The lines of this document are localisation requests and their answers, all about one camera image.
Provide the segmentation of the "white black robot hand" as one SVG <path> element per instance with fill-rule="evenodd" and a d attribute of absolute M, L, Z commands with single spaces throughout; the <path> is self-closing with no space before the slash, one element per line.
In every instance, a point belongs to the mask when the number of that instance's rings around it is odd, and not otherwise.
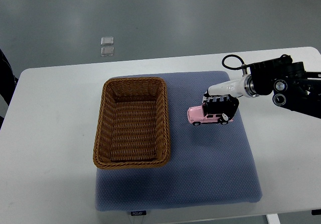
<path fill-rule="evenodd" d="M 239 106 L 238 98 L 243 95 L 239 84 L 234 80 L 210 86 L 203 95 L 204 116 L 217 117 L 217 122 L 222 125 L 232 121 Z"/>

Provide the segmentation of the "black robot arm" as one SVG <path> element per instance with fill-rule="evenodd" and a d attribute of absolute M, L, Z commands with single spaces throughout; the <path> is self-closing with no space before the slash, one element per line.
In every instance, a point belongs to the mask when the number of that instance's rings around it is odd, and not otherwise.
<path fill-rule="evenodd" d="M 293 62 L 286 54 L 248 68 L 256 94 L 273 93 L 276 106 L 320 118 L 320 72 L 306 71 L 303 62 Z"/>

